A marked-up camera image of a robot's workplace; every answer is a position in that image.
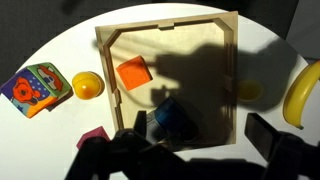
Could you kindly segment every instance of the wooden box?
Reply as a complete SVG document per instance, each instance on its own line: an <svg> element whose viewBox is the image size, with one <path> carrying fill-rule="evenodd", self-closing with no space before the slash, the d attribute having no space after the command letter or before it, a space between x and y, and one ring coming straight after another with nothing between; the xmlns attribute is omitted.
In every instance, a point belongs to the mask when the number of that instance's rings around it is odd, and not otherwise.
<svg viewBox="0 0 320 180"><path fill-rule="evenodd" d="M235 143L237 28L237 12L96 27L115 129L132 128L139 110L172 96L200 133L164 145L178 151ZM116 68L139 55L153 80L127 91Z"/></svg>

